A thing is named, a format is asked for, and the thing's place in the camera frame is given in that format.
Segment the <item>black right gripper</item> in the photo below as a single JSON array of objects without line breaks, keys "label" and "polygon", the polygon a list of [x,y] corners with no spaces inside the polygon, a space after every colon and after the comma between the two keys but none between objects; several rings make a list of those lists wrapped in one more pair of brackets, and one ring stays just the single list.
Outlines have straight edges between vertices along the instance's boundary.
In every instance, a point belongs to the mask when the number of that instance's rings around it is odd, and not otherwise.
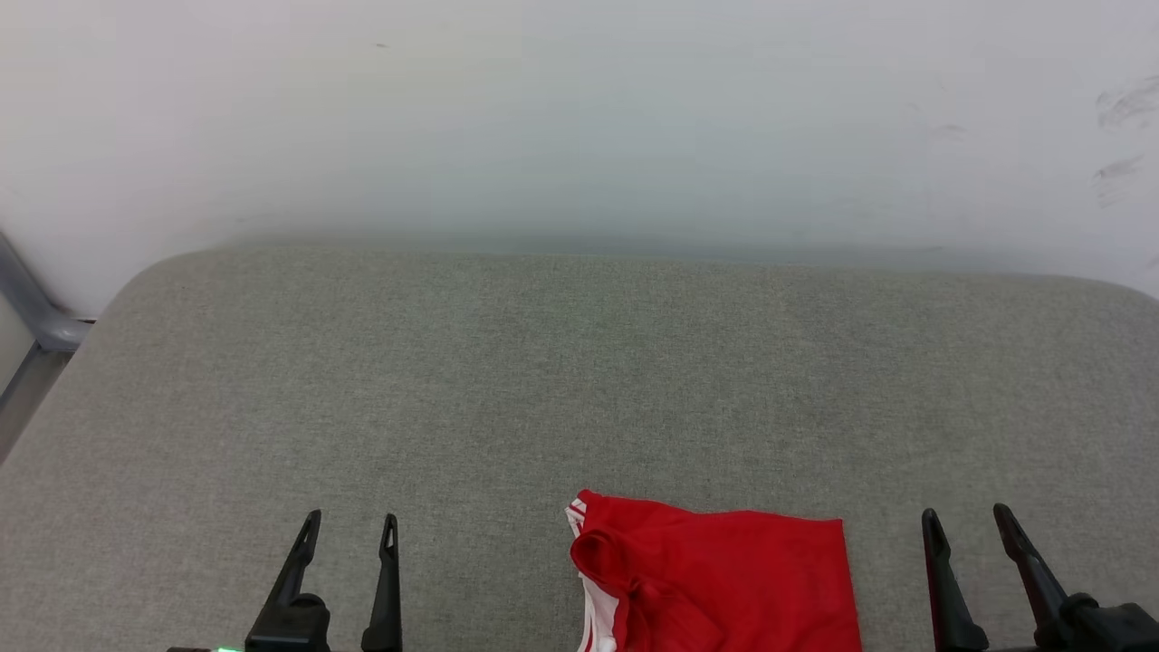
[{"label": "black right gripper", "polygon": [[[1042,554],[1005,503],[993,517],[1003,549],[1016,565],[1035,620],[1032,651],[1158,651],[1158,623],[1135,603],[1098,610],[1098,642],[1080,611],[1098,609],[1098,600],[1077,591],[1067,594]],[[952,545],[935,510],[923,511],[924,570],[935,651],[985,651],[989,639],[974,623],[952,567]]]}]

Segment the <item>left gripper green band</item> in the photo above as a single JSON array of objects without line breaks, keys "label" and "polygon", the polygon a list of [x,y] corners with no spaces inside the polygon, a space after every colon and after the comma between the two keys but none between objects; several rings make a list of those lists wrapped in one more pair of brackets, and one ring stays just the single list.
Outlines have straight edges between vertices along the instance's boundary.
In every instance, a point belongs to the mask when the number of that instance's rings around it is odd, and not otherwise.
[{"label": "left gripper green band", "polygon": [[[245,636],[245,650],[232,647],[169,647],[167,652],[330,651],[330,610],[323,599],[302,591],[305,571],[313,561],[321,511],[302,521],[274,588]],[[360,633],[360,651],[402,651],[398,517],[385,517],[378,545],[379,578],[369,627]]]}]

